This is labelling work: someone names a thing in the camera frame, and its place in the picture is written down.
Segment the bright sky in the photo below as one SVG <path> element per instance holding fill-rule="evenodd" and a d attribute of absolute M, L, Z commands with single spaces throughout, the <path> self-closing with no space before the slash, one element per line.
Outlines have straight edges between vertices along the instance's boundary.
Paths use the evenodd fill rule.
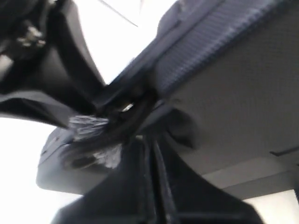
<path fill-rule="evenodd" d="M 145 0 L 142 13 L 137 12 L 138 0 L 107 0 L 122 14 L 137 23 L 133 27 L 97 0 L 76 0 L 85 39 L 91 55 L 107 83 L 155 37 L 164 12 L 175 0 Z M 54 127 L 36 122 L 0 119 L 0 176 L 2 192 L 0 223 L 48 224 L 56 211 L 78 198 L 76 195 L 47 191 L 37 187 L 36 172 L 40 152 Z M 282 219 L 273 218 L 275 206 L 284 205 Z M 278 199 L 266 197 L 255 203 L 270 224 L 299 223 L 292 193 Z"/>

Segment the black plastic bracket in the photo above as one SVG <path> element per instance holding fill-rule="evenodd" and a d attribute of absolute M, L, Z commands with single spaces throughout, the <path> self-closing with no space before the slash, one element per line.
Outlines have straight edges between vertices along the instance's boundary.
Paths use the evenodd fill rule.
<path fill-rule="evenodd" d="M 261 224 L 255 210 L 195 174 L 160 139 L 134 140 L 101 184 L 54 224 Z"/>

